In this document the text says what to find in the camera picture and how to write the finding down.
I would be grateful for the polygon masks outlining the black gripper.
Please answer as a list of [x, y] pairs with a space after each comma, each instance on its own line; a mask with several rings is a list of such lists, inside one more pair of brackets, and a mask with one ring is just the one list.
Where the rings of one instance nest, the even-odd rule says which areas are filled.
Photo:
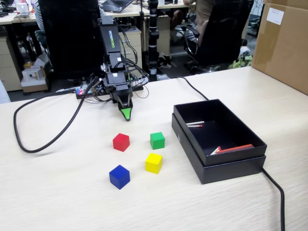
[[113, 103], [118, 104], [122, 115], [126, 121], [131, 120], [131, 110], [133, 107], [133, 90], [127, 80], [127, 72], [107, 73], [103, 78], [103, 83], [107, 93], [112, 92]]

